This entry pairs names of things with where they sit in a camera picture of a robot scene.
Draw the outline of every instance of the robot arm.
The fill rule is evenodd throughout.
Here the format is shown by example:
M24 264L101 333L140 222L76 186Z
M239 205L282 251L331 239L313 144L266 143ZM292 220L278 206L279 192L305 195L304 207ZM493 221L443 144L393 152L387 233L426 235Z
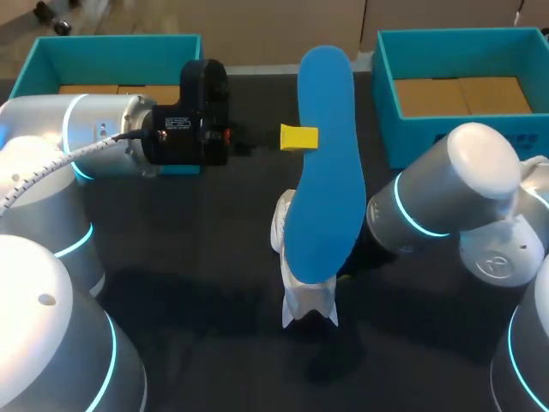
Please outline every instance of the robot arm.
M538 156L521 163L494 129L464 124L370 200L368 230L394 255L458 233L462 261L475 276L522 285L549 243L549 203L537 193L549 189L545 162Z

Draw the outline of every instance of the teal box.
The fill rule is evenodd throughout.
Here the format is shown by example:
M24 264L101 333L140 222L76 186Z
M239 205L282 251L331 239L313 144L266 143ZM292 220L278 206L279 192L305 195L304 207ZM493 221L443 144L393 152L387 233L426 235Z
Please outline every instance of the teal box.
M502 133L521 160L549 156L549 44L537 28L382 31L372 92L393 168L404 168L467 122ZM532 114L405 118L395 80L516 76Z
M173 85L202 58L197 34L38 38L10 99L57 94L62 84Z

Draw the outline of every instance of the cardboard box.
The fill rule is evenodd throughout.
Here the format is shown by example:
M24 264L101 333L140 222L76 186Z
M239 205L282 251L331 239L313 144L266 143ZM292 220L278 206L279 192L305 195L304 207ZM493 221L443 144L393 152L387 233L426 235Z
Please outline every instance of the cardboard box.
M516 77L468 77L459 80L470 114L531 114Z
M402 113L407 118L469 114L457 79L397 80L395 86Z
M118 94L146 94L160 105L173 105L179 101L179 86L120 86Z
M116 84L64 84L59 88L59 94L116 94L117 91Z
M549 3L526 3L530 1ZM520 4L521 0L368 0L360 50L375 49L379 30L511 27Z
M499 131L521 160L549 156L547 67L549 45L536 28L380 32L372 92L389 164L408 167L467 122ZM463 101L471 114L463 114ZM441 115L440 106L455 114Z
M516 77L395 80L395 87L407 118L532 113Z

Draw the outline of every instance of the black table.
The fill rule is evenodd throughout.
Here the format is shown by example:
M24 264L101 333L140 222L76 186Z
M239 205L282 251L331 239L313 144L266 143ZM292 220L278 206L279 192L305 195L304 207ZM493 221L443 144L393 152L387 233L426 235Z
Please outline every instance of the black table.
M250 138L299 124L296 76L233 76L232 118ZM371 101L355 76L368 195L389 170ZM148 410L495 411L490 360L523 290L461 266L456 239L340 280L340 327L311 316L281 328L276 200L300 154L257 149L202 175L86 186L107 270L101 302L139 350Z

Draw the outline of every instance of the yellow block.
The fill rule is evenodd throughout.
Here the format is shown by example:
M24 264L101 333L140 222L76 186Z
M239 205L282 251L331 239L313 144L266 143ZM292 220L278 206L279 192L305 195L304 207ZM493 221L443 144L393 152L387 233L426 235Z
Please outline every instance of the yellow block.
M318 128L281 124L281 150L318 148Z

